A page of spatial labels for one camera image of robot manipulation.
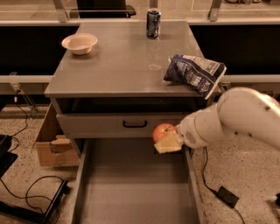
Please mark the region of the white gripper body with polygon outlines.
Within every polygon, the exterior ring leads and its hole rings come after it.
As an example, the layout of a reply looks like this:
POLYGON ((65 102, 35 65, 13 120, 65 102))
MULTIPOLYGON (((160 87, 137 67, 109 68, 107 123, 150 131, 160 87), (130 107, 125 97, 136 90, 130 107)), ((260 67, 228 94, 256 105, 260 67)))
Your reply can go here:
POLYGON ((208 145, 208 142, 200 136, 195 125, 195 118, 198 113, 199 111, 187 115, 176 126, 177 133, 184 144, 192 149, 208 145))

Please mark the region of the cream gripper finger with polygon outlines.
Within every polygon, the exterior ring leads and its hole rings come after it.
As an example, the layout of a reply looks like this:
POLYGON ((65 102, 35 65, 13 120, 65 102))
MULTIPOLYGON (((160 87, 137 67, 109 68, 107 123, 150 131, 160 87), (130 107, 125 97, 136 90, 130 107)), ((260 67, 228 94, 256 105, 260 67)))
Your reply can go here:
POLYGON ((184 141, 176 133, 169 133, 154 144, 159 154, 180 151, 184 141))

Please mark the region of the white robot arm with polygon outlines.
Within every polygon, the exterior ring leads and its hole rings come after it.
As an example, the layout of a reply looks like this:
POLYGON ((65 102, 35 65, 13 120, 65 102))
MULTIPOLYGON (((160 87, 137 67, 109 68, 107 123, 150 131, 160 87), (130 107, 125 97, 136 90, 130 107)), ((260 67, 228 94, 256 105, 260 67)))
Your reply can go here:
POLYGON ((157 152, 192 149, 244 135, 280 149, 280 104, 247 87, 233 87, 219 100, 187 115, 177 125, 163 123, 153 132, 157 152))

